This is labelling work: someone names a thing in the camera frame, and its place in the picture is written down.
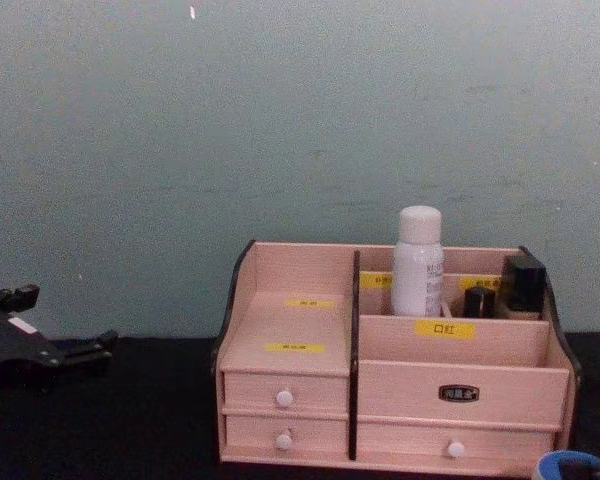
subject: white plastic bottle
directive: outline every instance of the white plastic bottle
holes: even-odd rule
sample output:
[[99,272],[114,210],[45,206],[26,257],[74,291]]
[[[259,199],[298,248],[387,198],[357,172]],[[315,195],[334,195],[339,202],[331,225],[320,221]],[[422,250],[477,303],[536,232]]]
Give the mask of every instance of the white plastic bottle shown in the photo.
[[393,254],[391,304],[395,315],[440,316],[442,215],[432,207],[400,212],[400,241]]

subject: black tabletop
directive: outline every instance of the black tabletop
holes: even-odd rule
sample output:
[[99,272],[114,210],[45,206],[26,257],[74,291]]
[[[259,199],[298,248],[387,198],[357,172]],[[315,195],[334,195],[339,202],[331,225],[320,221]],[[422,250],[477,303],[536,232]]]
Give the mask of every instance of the black tabletop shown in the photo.
[[[577,447],[600,456],[600,334],[568,335],[585,371]],[[120,340],[104,377],[0,390],[0,479],[422,478],[213,462],[211,339]]]

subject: white drawer knob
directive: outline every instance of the white drawer knob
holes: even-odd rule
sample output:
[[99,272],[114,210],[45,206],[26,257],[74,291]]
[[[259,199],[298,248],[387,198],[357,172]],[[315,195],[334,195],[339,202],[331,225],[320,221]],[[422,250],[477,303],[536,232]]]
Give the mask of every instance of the white drawer knob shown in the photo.
[[282,390],[276,395],[276,403],[279,407],[286,408],[293,403],[293,395],[289,390]]
[[292,445],[293,440],[291,439],[291,432],[289,430],[285,430],[276,437],[276,448],[279,448],[280,450],[289,450]]
[[466,450],[464,445],[460,442],[451,442],[447,447],[447,452],[449,452],[449,455],[451,455],[453,458],[459,458],[464,457]]

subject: wooden desk organizer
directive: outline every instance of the wooden desk organizer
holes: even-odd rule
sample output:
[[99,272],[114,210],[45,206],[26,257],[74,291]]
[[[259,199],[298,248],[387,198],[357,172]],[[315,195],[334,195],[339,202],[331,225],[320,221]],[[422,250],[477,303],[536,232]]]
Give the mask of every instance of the wooden desk organizer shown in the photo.
[[218,461],[530,476],[567,448],[580,367],[549,281],[540,320],[453,318],[529,252],[444,250],[442,318],[413,318],[389,314],[392,246],[251,242],[214,349]]

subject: yellow label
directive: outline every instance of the yellow label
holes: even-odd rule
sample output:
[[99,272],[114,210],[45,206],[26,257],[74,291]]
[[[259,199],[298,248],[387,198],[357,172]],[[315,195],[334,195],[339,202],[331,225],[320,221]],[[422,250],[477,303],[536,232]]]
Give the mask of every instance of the yellow label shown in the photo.
[[390,272],[360,272],[360,288],[390,290],[393,276]]
[[285,300],[284,304],[287,307],[304,307],[304,308],[333,308],[335,305],[332,300]]
[[324,353],[319,343],[267,343],[267,352]]
[[474,323],[443,322],[438,320],[416,320],[416,335],[425,337],[442,337],[457,340],[473,340],[476,338]]
[[460,277],[460,288],[462,290],[472,287],[485,287],[497,292],[501,283],[502,277],[496,275]]

